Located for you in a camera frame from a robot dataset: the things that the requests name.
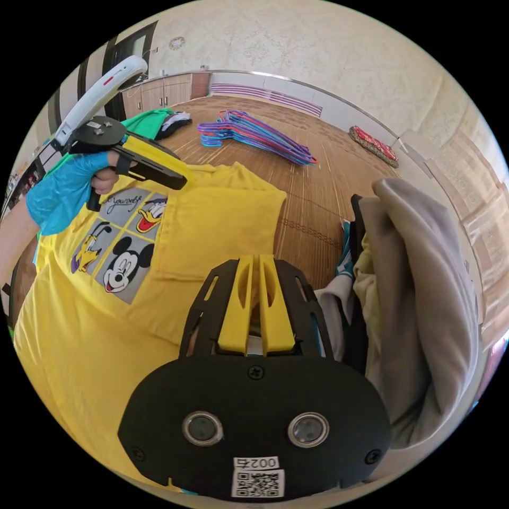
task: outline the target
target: yellow t-shirt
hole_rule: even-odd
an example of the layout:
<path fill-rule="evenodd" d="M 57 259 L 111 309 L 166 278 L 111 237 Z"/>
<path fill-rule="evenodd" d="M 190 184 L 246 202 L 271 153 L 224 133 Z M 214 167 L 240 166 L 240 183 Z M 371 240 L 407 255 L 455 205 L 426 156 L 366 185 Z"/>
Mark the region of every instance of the yellow t-shirt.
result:
<path fill-rule="evenodd" d="M 151 485 L 117 438 L 127 401 L 177 358 L 210 270 L 272 254 L 286 198 L 238 163 L 189 168 L 197 183 L 181 192 L 120 177 L 100 212 L 84 207 L 66 231 L 41 237 L 14 334 L 32 385 L 68 434 L 106 467 Z"/>

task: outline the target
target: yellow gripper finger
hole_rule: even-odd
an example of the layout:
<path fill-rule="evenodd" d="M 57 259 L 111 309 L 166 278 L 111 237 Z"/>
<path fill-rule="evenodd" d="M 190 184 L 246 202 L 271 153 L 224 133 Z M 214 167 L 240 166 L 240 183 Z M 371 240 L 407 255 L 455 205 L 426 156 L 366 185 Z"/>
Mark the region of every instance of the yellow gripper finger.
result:
<path fill-rule="evenodd" d="M 221 350 L 244 355 L 247 353 L 254 264 L 255 257 L 252 255 L 241 256 L 239 259 L 218 341 Z"/>
<path fill-rule="evenodd" d="M 260 321 L 264 355 L 289 352 L 295 338 L 279 284 L 274 257 L 260 256 Z"/>

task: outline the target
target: gray cloth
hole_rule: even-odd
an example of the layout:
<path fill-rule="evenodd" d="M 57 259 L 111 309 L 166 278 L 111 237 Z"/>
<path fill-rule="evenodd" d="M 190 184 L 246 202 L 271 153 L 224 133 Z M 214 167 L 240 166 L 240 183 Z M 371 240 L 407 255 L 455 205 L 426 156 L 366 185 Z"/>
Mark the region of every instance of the gray cloth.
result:
<path fill-rule="evenodd" d="M 380 306 L 371 381 L 391 420 L 392 448 L 402 449 L 430 438 L 472 379 L 476 295 L 447 209 L 401 179 L 372 187 L 377 197 L 360 202 Z"/>

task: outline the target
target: purple stripe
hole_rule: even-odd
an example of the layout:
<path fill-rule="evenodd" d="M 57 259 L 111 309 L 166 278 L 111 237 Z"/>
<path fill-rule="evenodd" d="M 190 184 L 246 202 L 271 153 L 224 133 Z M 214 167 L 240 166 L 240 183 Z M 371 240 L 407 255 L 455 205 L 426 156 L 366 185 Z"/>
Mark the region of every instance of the purple stripe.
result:
<path fill-rule="evenodd" d="M 218 93 L 224 92 L 231 94 L 242 94 L 253 97 L 260 97 L 279 104 L 292 106 L 293 108 L 305 111 L 306 113 L 309 113 L 316 117 L 319 117 L 322 113 L 322 107 L 317 106 L 316 104 L 312 104 L 311 102 L 307 102 L 302 99 L 292 97 L 291 95 L 283 94 L 281 92 L 259 89 L 254 86 L 235 85 L 229 83 L 214 83 L 210 86 L 210 91 Z"/>

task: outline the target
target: blue glove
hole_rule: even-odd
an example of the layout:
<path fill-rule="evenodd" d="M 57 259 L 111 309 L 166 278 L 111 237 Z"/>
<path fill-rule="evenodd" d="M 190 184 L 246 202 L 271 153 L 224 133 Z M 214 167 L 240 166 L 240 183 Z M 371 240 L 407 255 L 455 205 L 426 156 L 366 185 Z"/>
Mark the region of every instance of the blue glove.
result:
<path fill-rule="evenodd" d="M 30 189 L 27 209 L 41 235 L 60 233 L 71 224 L 90 198 L 92 177 L 108 166 L 107 152 L 71 156 Z"/>

